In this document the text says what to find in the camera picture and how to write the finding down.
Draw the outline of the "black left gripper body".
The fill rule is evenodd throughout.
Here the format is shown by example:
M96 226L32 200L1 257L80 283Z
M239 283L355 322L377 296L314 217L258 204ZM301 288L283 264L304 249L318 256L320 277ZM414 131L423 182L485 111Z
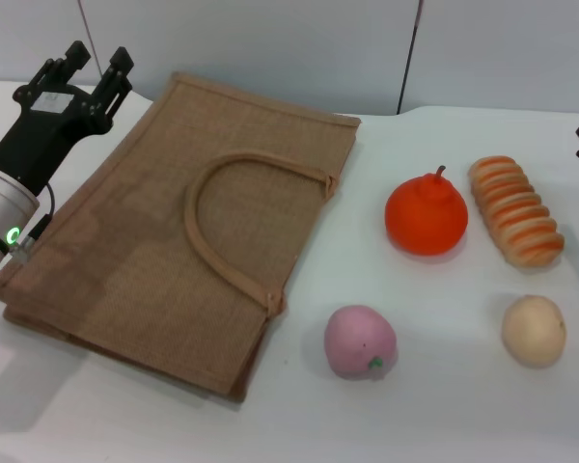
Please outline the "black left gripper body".
M25 98L19 117L0 141L0 172L33 194L42 191L78 142L112 127L112 94L107 89L88 94L66 85L53 91L72 97L62 113L34 110Z

